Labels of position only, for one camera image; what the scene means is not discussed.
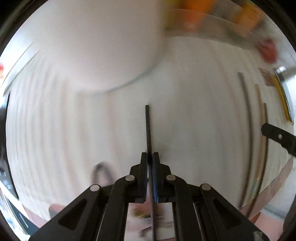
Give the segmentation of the thin black chopstick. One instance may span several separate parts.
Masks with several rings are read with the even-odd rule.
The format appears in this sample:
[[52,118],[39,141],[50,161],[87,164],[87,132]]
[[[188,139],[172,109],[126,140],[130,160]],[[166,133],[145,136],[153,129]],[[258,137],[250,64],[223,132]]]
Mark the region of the thin black chopstick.
[[150,197],[150,203],[151,203],[152,240],[156,241],[157,240],[156,206],[155,206],[155,198],[154,198],[152,138],[151,138],[149,105],[145,105],[145,125],[146,125],[146,134],[147,134],[147,164],[148,164],[148,178],[149,178],[149,197]]
[[260,153],[260,162],[259,162],[259,176],[257,178],[257,186],[256,186],[256,189],[255,189],[255,195],[254,197],[251,199],[250,201],[250,206],[249,206],[249,209],[247,211],[247,214],[246,214],[246,217],[247,218],[250,218],[251,216],[251,213],[254,209],[254,206],[257,202],[257,199],[259,197],[259,194],[260,194],[260,189],[262,187],[262,183],[263,183],[263,178],[264,178],[264,175],[265,175],[265,170],[266,170],[266,163],[267,163],[267,153],[268,153],[268,139],[266,138],[266,136],[264,136],[262,134],[262,131],[260,131],[261,133],[261,153]]

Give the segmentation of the light wooden chopstick right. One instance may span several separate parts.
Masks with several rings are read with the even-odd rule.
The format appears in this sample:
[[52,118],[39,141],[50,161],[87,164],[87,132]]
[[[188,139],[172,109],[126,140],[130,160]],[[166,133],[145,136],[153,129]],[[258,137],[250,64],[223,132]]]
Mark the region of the light wooden chopstick right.
[[[262,101],[261,97],[261,92],[260,92],[260,86],[258,83],[255,84],[255,90],[256,90],[256,95],[257,95],[257,100],[258,100],[258,105],[259,105],[259,113],[260,113],[260,121],[259,121],[259,129],[261,128],[261,125],[263,124],[263,121],[265,120],[265,114],[264,114],[264,104]],[[254,178],[254,183],[252,186],[251,194],[249,197],[249,201],[252,201],[255,199],[255,196],[257,195],[257,191],[260,190],[259,188],[259,180],[260,177],[262,176],[262,168],[263,168],[263,148],[264,148],[264,141],[263,141],[263,136],[262,134],[259,134],[259,144],[258,144],[258,153],[257,153],[257,160],[256,160],[256,172],[255,172],[255,178]]]

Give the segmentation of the brown paper label card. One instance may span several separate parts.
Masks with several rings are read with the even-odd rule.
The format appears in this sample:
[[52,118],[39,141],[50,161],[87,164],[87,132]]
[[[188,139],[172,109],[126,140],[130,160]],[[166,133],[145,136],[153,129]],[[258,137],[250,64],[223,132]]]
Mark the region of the brown paper label card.
[[263,77],[266,86],[275,87],[274,76],[270,73],[270,71],[263,68],[259,68],[259,71]]

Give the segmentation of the yellow black edged tray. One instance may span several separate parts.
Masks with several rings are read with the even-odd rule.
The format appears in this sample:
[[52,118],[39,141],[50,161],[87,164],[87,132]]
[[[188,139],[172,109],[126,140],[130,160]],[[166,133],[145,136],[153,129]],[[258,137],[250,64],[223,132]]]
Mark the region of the yellow black edged tray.
[[280,66],[274,69],[274,82],[283,104],[285,117],[292,125],[295,122],[295,66]]

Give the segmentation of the orange red plastic item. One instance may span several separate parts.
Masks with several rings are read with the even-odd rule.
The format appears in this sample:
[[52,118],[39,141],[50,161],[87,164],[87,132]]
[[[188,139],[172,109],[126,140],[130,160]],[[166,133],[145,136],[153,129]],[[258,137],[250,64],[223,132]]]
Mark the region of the orange red plastic item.
[[256,45],[258,52],[266,63],[274,64],[278,58],[278,50],[273,39],[265,39]]

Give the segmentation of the clear plastic container with orange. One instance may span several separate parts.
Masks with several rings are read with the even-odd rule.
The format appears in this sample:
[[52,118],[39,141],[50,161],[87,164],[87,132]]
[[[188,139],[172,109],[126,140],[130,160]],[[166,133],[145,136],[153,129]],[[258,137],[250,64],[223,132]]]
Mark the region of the clear plastic container with orange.
[[164,1],[163,29],[251,48],[264,41],[266,15],[252,1]]

